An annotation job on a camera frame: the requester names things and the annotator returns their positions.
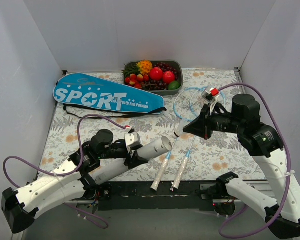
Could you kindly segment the white shuttlecock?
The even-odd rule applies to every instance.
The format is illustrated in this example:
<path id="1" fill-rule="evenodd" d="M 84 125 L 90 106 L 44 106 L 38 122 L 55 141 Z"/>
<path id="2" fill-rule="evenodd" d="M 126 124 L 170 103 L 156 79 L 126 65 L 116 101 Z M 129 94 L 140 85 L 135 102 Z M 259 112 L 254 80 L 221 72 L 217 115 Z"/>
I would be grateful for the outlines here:
<path id="1" fill-rule="evenodd" d="M 177 128 L 174 130 L 172 137 L 177 139 L 185 134 L 184 127 L 186 127 L 190 122 L 186 119 L 182 119 L 178 124 Z"/>

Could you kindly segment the white shuttlecock tube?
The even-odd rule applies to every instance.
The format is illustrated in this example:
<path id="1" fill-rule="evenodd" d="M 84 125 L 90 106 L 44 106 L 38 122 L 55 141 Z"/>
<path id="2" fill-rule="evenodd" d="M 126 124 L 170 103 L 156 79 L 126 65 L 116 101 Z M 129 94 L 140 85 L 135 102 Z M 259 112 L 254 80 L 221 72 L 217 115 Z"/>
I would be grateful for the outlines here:
<path id="1" fill-rule="evenodd" d="M 135 150 L 132 155 L 123 160 L 119 159 L 101 167 L 92 174 L 92 179 L 97 185 L 106 183 L 140 165 L 147 164 L 161 155 L 172 150 L 172 143 L 166 136 Z"/>

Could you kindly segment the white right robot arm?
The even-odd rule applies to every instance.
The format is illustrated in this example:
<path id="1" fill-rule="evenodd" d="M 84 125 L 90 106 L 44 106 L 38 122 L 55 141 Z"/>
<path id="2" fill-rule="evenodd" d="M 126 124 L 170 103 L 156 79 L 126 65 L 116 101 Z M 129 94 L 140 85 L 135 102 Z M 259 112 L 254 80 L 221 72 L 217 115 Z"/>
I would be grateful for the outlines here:
<path id="1" fill-rule="evenodd" d="M 198 117 L 184 127 L 184 132 L 204 140 L 210 139 L 213 132 L 236 134 L 239 143 L 261 168 L 274 197 L 249 186 L 233 172 L 218 177 L 206 193 L 242 201 L 281 240 L 300 237 L 300 185 L 288 171 L 287 151 L 278 132 L 261 122 L 260 104 L 255 98 L 249 94 L 235 95 L 231 111 L 227 111 L 218 102 L 217 95 L 202 93 L 190 106 Z"/>

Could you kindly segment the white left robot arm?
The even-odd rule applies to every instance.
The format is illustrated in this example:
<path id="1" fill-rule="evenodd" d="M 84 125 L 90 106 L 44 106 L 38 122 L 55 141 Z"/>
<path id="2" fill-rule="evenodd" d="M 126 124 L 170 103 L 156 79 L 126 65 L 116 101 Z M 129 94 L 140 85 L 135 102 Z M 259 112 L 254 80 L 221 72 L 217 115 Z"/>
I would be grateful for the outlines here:
<path id="1" fill-rule="evenodd" d="M 3 191 L 1 210 L 12 233 L 26 230 L 40 214 L 67 201 L 93 199 L 98 184 L 90 173 L 100 167 L 101 160 L 122 159 L 123 166 L 130 170 L 149 162 L 150 156 L 145 150 L 137 132 L 114 140 L 110 130 L 99 130 L 51 175 L 16 190 L 10 187 Z"/>

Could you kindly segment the floral table mat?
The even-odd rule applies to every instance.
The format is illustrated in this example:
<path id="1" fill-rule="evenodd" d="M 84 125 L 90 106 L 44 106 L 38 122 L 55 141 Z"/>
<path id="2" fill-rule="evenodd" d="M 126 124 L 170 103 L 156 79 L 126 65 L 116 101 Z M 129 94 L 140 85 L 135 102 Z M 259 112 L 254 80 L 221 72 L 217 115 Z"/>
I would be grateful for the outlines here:
<path id="1" fill-rule="evenodd" d="M 219 88 L 237 82 L 233 70 L 202 70 L 183 69 L 183 88 L 207 86 Z M 122 82 L 123 77 L 118 72 L 89 73 L 89 75 L 115 82 Z M 231 100 L 234 95 L 242 93 L 242 88 L 231 87 L 222 93 L 225 96 L 227 111 L 231 110 Z M 129 125 L 140 135 L 141 144 L 146 145 L 158 137 L 166 136 L 173 143 L 170 134 L 179 125 L 180 119 L 173 111 L 175 95 L 164 96 L 167 111 L 163 114 L 139 118 L 115 118 L 119 125 Z M 92 110 L 67 107 L 68 111 L 78 116 L 87 114 L 100 114 L 105 116 L 118 116 L 116 113 L 97 112 Z M 77 126 L 79 119 L 67 114 L 61 104 L 57 104 L 51 128 L 48 134 L 46 146 L 43 152 L 40 168 L 52 171 L 79 149 Z M 85 119 L 80 124 L 80 138 L 84 143 L 89 141 L 98 130 L 109 129 L 114 134 L 114 140 L 122 139 L 122 129 L 104 119 Z M 183 158 L 189 149 L 193 135 L 181 136 L 169 159 L 167 169 L 162 181 L 173 181 L 179 170 Z M 113 181 L 153 181 L 159 171 L 165 154 L 133 170 L 130 170 Z M 215 180 L 228 172 L 234 172 L 243 180 L 265 180 L 260 167 L 249 156 L 249 153 L 239 144 L 235 134 L 214 132 L 211 139 L 205 141 L 196 137 L 191 148 L 190 159 L 186 165 L 186 171 L 182 176 L 183 181 Z"/>

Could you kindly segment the green lime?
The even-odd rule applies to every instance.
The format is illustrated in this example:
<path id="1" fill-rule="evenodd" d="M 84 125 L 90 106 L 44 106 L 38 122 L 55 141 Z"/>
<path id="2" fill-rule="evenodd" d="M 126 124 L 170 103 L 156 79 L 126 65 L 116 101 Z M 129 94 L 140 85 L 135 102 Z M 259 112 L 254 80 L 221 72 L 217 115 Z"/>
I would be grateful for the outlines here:
<path id="1" fill-rule="evenodd" d="M 168 85 L 168 90 L 177 90 L 178 88 L 180 88 L 180 83 L 178 81 L 172 81 L 169 85 Z"/>

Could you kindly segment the red apple right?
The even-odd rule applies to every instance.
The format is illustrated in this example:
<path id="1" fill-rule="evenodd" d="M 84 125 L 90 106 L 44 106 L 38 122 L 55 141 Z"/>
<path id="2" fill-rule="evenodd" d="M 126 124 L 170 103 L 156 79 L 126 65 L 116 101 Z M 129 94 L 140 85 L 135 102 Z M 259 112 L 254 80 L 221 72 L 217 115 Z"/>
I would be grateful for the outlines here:
<path id="1" fill-rule="evenodd" d="M 163 73 L 162 76 L 162 81 L 169 85 L 170 83 L 172 83 L 173 81 L 176 80 L 175 74 L 172 71 L 166 71 Z"/>

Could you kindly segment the red apple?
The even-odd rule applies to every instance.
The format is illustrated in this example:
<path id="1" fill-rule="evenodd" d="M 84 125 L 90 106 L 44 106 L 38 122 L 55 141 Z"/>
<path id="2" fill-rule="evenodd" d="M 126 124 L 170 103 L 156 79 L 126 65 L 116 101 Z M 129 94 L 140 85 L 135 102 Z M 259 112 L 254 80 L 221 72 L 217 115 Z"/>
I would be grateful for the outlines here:
<path id="1" fill-rule="evenodd" d="M 149 77 L 154 81 L 161 81 L 163 78 L 164 72 L 159 67 L 154 67 L 149 72 Z"/>
<path id="2" fill-rule="evenodd" d="M 173 81 L 176 80 L 175 74 L 172 71 L 166 71 L 163 73 L 162 76 L 162 81 L 169 85 L 170 83 L 172 83 Z"/>

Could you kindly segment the dark grape bunch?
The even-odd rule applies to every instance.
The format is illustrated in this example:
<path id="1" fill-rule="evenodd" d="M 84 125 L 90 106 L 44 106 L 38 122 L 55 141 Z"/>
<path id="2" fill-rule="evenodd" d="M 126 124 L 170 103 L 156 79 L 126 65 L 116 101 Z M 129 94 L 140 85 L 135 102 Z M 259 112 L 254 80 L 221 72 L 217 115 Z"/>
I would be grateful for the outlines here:
<path id="1" fill-rule="evenodd" d="M 178 81 L 179 79 L 179 73 L 176 68 L 173 68 L 171 65 L 165 63 L 165 62 L 160 62 L 156 64 L 153 68 L 159 67 L 163 73 L 166 71 L 171 71 L 175 75 L 175 81 Z M 160 81 L 154 81 L 149 78 L 149 83 L 150 83 L 150 89 L 147 89 L 145 91 L 167 91 L 168 90 L 168 84 L 163 82 L 163 79 Z"/>

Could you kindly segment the grey fruit tray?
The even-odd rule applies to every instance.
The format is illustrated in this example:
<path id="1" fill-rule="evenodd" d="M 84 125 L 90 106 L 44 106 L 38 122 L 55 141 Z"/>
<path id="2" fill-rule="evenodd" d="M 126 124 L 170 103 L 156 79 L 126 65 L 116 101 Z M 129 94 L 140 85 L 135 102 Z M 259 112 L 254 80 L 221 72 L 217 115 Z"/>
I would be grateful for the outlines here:
<path id="1" fill-rule="evenodd" d="M 155 90 L 155 91 L 144 90 L 144 91 L 147 91 L 147 92 L 150 92 L 153 94 L 157 94 L 160 96 L 172 96 L 172 95 L 177 94 L 183 86 L 183 73 L 182 73 L 180 64 L 173 60 L 149 60 L 149 61 L 152 62 L 153 67 L 159 63 L 167 63 L 168 65 L 171 65 L 173 68 L 175 68 L 179 74 L 178 81 L 180 83 L 180 88 L 177 90 L 165 90 L 165 91 L 163 91 L 163 90 Z M 124 65 L 124 68 L 122 70 L 123 83 L 124 83 L 125 78 L 130 76 L 131 74 L 136 74 L 136 75 L 140 74 L 138 67 L 137 67 L 138 62 L 139 61 L 132 61 L 132 62 L 129 62 Z"/>

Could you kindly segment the red apple left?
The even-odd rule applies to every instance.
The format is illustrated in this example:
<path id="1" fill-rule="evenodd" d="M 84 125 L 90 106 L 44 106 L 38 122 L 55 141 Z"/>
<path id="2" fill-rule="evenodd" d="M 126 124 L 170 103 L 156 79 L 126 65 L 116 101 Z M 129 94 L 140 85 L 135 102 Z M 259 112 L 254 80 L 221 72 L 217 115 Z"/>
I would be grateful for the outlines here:
<path id="1" fill-rule="evenodd" d="M 164 72 L 159 67 L 154 67 L 149 72 L 149 77 L 154 81 L 161 81 L 163 78 Z"/>

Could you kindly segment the small red peaches cluster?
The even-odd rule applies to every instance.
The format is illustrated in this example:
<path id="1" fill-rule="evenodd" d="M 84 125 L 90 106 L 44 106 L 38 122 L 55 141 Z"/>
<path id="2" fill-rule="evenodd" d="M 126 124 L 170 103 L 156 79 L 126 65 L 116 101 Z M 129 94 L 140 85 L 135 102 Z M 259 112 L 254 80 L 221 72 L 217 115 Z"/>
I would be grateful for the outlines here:
<path id="1" fill-rule="evenodd" d="M 136 75 L 134 73 L 124 79 L 124 84 L 140 90 L 149 90 L 151 86 L 150 77 L 147 74 Z"/>

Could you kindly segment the blue sport racket bag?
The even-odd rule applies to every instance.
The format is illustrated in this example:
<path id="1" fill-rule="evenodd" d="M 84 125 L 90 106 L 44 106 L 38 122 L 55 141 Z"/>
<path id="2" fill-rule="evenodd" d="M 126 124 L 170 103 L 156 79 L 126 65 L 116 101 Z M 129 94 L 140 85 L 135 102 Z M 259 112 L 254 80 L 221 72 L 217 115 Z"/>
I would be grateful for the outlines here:
<path id="1" fill-rule="evenodd" d="M 84 73 L 62 77 L 53 90 L 54 99 L 65 107 L 77 107 L 137 118 L 166 112 L 162 96 Z"/>

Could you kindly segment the orange toy pineapple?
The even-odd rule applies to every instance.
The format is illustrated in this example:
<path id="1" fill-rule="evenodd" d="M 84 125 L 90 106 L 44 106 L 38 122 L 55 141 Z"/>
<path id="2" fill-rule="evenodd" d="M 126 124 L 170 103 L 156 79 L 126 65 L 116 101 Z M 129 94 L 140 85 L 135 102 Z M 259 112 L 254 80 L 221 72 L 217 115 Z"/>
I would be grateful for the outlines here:
<path id="1" fill-rule="evenodd" d="M 147 75 L 150 73 L 150 71 L 153 69 L 153 64 L 149 60 L 142 60 L 139 61 L 136 64 L 138 71 L 140 72 L 141 75 Z"/>

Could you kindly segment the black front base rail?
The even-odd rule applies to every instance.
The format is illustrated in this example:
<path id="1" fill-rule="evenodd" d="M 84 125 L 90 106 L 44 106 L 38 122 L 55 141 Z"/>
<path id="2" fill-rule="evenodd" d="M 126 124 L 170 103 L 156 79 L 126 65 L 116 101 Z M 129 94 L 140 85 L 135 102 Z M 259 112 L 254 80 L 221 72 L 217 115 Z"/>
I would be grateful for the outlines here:
<path id="1" fill-rule="evenodd" d="M 194 209 L 234 214 L 233 197 L 220 195 L 216 189 L 208 192 L 216 183 L 215 180 L 181 181 L 178 189 L 171 190 L 172 183 L 162 181 L 153 190 L 151 181 L 110 181 L 92 187 L 71 203 L 90 205 L 94 211 Z"/>

